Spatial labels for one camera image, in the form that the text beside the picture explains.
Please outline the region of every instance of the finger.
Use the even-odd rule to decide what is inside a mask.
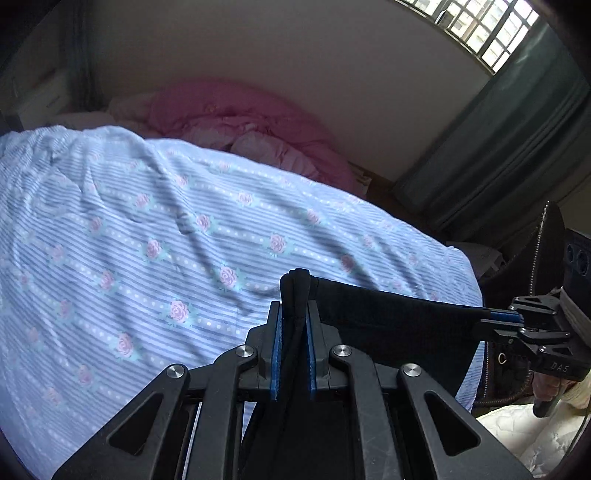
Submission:
[[[550,395],[536,395],[535,397],[540,401],[550,401],[554,399],[554,397]]]
[[[540,374],[540,381],[545,385],[549,385],[552,387],[559,387],[560,386],[560,379],[557,377],[553,377],[552,375]]]
[[[557,380],[558,383],[560,383],[558,378],[550,377],[549,375],[536,374],[532,384],[535,397],[539,400],[548,398],[552,399],[555,397],[558,394],[558,386],[552,385],[552,383],[556,383],[553,380]]]

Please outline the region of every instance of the black gripper frame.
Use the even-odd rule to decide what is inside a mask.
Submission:
[[[509,309],[521,316],[522,323],[482,319],[475,324],[475,338],[509,346],[517,355],[528,358],[534,372],[575,382],[587,376],[591,369],[591,349],[567,321],[558,298],[516,297]],[[534,414],[549,416],[561,393],[550,401],[536,401]]]
[[[350,402],[356,480],[525,480],[529,471],[418,365],[375,364],[341,345],[308,305],[314,401]],[[282,315],[213,364],[167,367],[84,444],[53,480],[238,480],[245,401],[271,402]]]

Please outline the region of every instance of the window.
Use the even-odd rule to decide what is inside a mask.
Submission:
[[[538,14],[525,0],[402,0],[448,31],[494,73]]]

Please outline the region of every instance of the white wall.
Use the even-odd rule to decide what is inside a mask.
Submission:
[[[96,0],[92,32],[108,98],[191,77],[247,82],[316,114],[350,161],[390,180],[488,79],[387,0]]]

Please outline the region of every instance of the bed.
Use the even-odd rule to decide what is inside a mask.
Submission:
[[[1,137],[0,429],[48,480],[164,366],[242,343],[295,267],[482,304],[459,250],[297,174],[121,127]]]

